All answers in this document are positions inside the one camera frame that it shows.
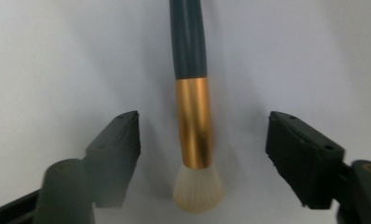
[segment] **dark green handle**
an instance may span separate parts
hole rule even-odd
[[[207,76],[205,35],[199,0],[170,0],[176,79]]]

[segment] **white backdrop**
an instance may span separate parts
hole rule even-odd
[[[265,154],[268,114],[293,114],[371,160],[371,0],[202,0],[214,160],[226,197],[171,199],[181,155],[168,0],[0,0],[0,205],[82,158],[116,115],[141,114],[142,155],[98,223],[336,223],[302,208]]]

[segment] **brush bristles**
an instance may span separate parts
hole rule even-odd
[[[213,166],[190,169],[182,164],[173,190],[177,205],[189,213],[203,213],[214,208],[223,198],[220,177]]]

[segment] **clamp jaw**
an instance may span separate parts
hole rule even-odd
[[[310,209],[340,204],[339,224],[371,224],[371,161],[343,162],[345,149],[295,116],[272,111],[266,152]]]
[[[92,224],[92,203],[121,206],[140,155],[138,118],[137,111],[115,117],[83,160],[49,166],[42,189],[0,207],[0,223]]]

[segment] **gold ferrule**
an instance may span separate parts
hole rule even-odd
[[[212,164],[208,79],[178,79],[176,93],[183,164],[191,169],[207,168]]]

